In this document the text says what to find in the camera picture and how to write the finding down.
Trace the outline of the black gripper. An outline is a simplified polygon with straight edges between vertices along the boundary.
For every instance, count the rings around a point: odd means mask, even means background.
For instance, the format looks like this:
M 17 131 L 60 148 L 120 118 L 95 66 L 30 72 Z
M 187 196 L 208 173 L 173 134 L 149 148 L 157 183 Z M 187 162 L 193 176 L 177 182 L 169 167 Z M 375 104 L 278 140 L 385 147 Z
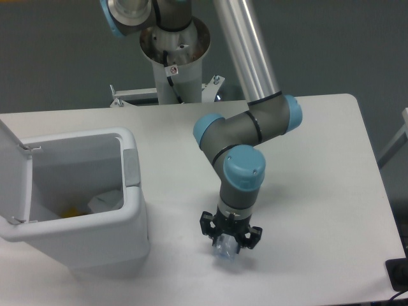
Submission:
M 201 232 L 212 240 L 213 247 L 218 237 L 224 233 L 237 239 L 238 252 L 241 249 L 253 249 L 261 240 L 263 228 L 250 226 L 251 217 L 251 214 L 244 219 L 227 217 L 220 211 L 220 208 L 217 208 L 215 215 L 203 211 L 200 217 Z

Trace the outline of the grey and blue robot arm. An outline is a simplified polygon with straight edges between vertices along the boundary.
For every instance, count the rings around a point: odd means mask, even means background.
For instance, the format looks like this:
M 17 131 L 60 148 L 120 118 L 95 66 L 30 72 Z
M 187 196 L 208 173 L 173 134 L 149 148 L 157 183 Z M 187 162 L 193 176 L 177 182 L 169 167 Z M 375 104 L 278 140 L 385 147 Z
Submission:
M 160 104 L 203 102 L 202 60 L 210 33 L 192 13 L 190 1 L 102 1 L 114 35 L 140 33 L 140 47 L 151 62 Z M 217 212 L 203 212 L 201 231 L 216 254 L 232 257 L 253 249 L 262 229 L 251 226 L 252 209 L 265 177 L 266 161 L 256 146 L 284 135 L 302 122 L 302 109 L 279 89 L 265 51 L 251 1 L 216 1 L 248 110 L 230 118 L 201 117 L 193 135 L 220 178 Z

